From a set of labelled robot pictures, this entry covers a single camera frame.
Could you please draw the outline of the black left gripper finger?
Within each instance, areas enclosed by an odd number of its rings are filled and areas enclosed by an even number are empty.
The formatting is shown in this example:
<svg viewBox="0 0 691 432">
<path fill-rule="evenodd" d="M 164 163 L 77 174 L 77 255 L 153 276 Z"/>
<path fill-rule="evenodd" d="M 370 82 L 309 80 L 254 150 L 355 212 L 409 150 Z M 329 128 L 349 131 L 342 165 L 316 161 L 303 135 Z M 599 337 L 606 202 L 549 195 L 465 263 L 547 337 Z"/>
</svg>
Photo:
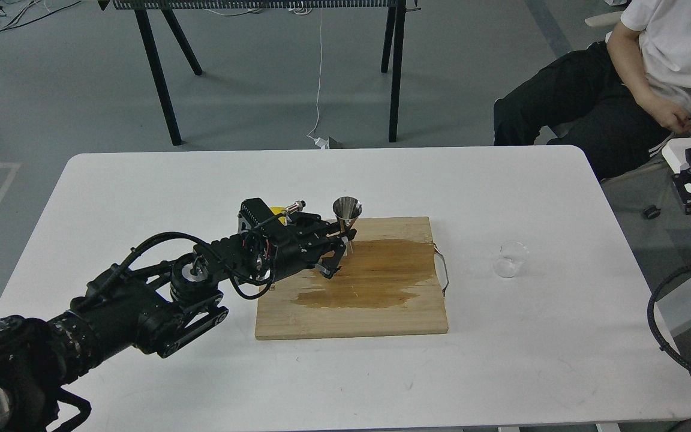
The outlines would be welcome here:
<svg viewBox="0 0 691 432">
<path fill-rule="evenodd" d="M 346 252 L 346 238 L 325 237 L 307 241 L 307 269 L 316 269 L 331 279 L 340 270 Z"/>
<path fill-rule="evenodd" d="M 290 216 L 290 225 L 299 238 L 323 238 L 337 236 L 351 240 L 351 230 L 340 228 L 340 222 L 329 222 L 318 214 L 294 213 Z"/>
</svg>

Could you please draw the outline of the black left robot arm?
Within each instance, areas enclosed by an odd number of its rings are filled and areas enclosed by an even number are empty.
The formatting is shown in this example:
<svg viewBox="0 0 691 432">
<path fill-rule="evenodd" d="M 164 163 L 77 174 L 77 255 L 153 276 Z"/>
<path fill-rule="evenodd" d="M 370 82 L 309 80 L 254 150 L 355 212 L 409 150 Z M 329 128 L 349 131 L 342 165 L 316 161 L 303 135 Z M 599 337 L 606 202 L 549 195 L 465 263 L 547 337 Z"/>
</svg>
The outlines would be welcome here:
<svg viewBox="0 0 691 432">
<path fill-rule="evenodd" d="M 305 269 L 332 278 L 356 237 L 353 222 L 328 222 L 304 206 L 298 200 L 276 214 L 262 199 L 244 200 L 235 235 L 206 242 L 156 233 L 63 314 L 0 318 L 0 431 L 46 431 L 60 404 L 78 411 L 57 430 L 75 430 L 91 403 L 65 386 L 127 347 L 167 358 L 219 325 L 229 312 L 222 281 L 254 300 Z"/>
</svg>

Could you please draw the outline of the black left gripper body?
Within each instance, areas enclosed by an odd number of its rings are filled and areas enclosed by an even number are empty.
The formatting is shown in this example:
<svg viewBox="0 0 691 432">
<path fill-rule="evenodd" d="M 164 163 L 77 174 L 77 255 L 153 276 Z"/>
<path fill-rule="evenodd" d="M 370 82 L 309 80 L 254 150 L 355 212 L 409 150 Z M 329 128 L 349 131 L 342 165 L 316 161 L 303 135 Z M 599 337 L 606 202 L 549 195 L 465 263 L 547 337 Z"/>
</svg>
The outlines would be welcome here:
<svg viewBox="0 0 691 432">
<path fill-rule="evenodd" d="M 238 280 L 263 284 L 280 281 L 321 261 L 323 219 L 318 214 L 297 212 L 283 224 L 262 199 L 247 199 L 239 208 L 241 246 L 244 246 Z"/>
</svg>

